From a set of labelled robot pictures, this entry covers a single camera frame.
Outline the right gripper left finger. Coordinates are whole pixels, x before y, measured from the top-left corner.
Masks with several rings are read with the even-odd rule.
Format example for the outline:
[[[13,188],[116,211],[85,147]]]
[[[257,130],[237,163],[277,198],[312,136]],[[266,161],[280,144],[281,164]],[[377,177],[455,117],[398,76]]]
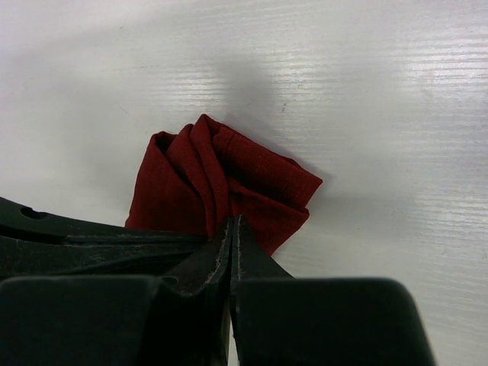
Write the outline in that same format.
[[[162,275],[1,278],[1,363],[227,364],[232,231]]]

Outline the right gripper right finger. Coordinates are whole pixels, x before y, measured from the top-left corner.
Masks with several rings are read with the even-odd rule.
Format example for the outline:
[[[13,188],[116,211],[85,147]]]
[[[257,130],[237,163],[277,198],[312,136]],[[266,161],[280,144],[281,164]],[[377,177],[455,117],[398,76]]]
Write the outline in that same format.
[[[233,224],[230,314],[242,365],[432,365],[416,303],[388,278],[295,278]]]

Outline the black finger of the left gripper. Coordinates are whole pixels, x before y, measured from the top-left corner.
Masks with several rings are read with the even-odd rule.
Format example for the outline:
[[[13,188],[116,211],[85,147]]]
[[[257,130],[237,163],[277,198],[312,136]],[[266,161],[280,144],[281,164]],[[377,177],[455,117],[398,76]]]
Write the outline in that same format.
[[[206,242],[206,236],[76,220],[1,199],[2,279],[163,275]]]

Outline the dark red cloth napkin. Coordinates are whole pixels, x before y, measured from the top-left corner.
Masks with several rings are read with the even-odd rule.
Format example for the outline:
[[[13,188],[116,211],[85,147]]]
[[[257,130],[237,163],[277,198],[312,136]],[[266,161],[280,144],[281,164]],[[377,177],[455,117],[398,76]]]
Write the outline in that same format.
[[[149,139],[125,226],[212,237],[243,215],[273,254],[307,221],[322,179],[202,114],[179,133]]]

